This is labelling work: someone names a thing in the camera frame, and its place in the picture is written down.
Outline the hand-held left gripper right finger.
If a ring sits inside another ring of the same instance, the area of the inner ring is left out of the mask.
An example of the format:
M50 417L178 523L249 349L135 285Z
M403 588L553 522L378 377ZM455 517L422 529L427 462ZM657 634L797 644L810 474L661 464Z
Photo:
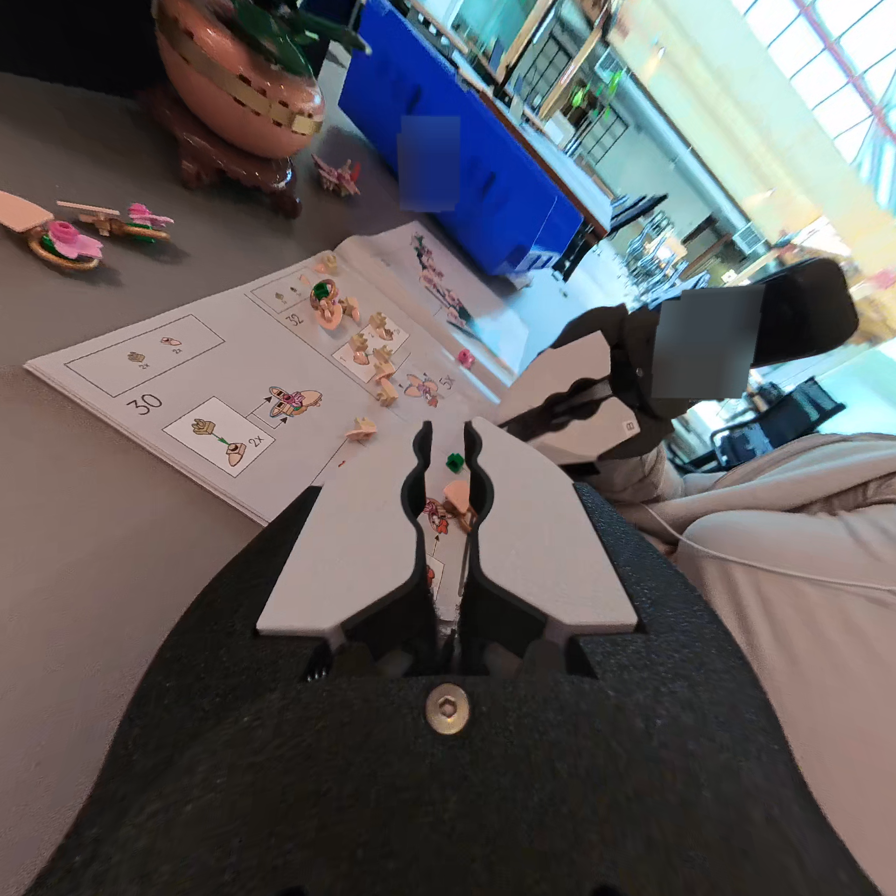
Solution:
M464 439L476 520L462 621L482 637L633 633L633 603L574 482L484 418Z

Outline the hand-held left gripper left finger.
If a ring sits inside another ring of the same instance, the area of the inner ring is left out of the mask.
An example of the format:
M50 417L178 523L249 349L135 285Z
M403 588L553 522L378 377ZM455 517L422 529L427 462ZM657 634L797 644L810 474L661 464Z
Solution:
M255 630L330 644L368 635L375 616L431 610L420 514L433 424L361 449L320 487Z

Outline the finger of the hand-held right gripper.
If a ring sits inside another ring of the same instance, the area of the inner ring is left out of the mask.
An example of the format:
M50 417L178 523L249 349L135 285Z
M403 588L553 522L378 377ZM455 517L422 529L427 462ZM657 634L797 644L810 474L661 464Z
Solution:
M546 349L506 390L499 403L499 421L553 412L574 397L576 391L607 380L610 372L609 343L599 330L559 348Z
M620 399L608 397L599 401L590 417L574 419L558 431L538 435L531 447L556 465L593 463L640 431L633 410Z

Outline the grey desk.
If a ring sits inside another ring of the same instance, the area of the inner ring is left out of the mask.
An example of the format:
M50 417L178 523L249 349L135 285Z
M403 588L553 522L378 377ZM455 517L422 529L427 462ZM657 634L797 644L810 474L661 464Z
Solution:
M52 855L155 651L259 532L23 365L409 220L338 107L344 77L330 53L318 152L361 160L362 197L324 193L301 159L303 212L288 220L239 185L186 190L173 141L135 103L2 75L2 190L175 220L170 245L112 239L84 277L2 230L2 894Z

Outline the black office chair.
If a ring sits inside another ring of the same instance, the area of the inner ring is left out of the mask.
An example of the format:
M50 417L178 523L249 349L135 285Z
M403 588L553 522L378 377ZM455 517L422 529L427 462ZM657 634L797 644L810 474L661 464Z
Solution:
M844 410L844 403L809 377L751 419L713 431L710 442L717 467L729 471L770 454L815 433Z

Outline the blue plastic bin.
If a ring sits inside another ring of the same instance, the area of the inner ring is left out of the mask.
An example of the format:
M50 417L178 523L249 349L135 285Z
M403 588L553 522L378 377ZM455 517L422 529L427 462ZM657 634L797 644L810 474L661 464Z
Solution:
M489 275L551 268L582 223L569 199L464 77L389 2L368 2L340 107L426 212Z

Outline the open building instruction booklet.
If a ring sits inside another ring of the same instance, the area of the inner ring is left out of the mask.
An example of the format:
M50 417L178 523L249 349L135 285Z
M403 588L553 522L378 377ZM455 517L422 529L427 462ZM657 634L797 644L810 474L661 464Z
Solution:
M25 369L261 525L308 486L342 472L361 449L433 424L427 500L421 515L436 611L460 609L464 533L442 502L467 476L445 465L463 454L463 425L487 417L521 367L529 330L418 222L334 251L335 277L319 256L182 308L34 358ZM360 324L318 324L311 286L324 278L355 297ZM392 342L368 319L384 313ZM352 362L363 332L370 365ZM381 407L373 351L392 349L398 399ZM472 369L456 356L467 349ZM355 418L377 425L348 442Z

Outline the partly built brick flower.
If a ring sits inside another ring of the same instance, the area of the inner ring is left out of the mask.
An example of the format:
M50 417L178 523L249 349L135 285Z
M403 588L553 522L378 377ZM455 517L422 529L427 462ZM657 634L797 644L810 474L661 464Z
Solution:
M309 303L321 328L335 330L343 322L360 325L361 313L357 299L344 294L332 278L324 278L311 286Z

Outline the pink brick-built flower pot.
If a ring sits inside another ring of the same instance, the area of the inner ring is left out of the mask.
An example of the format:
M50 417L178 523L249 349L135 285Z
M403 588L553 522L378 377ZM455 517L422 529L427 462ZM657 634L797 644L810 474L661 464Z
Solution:
M174 137L183 185L228 178L297 218L293 159L322 129L318 82L335 43L370 54L356 28L362 2L156 1L167 82L141 101Z

